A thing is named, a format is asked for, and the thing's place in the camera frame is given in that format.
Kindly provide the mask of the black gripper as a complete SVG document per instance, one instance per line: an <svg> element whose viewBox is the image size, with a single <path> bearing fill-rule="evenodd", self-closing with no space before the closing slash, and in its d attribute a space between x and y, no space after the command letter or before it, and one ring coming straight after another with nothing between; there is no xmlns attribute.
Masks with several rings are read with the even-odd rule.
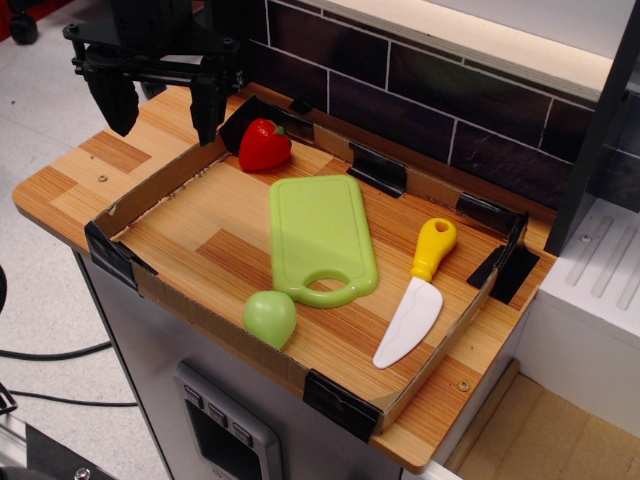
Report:
<svg viewBox="0 0 640 480"><path fill-rule="evenodd" d="M201 146L215 141L229 92L243 86L240 44L213 30L213 3L195 13L190 1L112 1L111 16L73 23L72 64L84 77L108 126L126 136L136 123L133 81L189 86Z"/></svg>

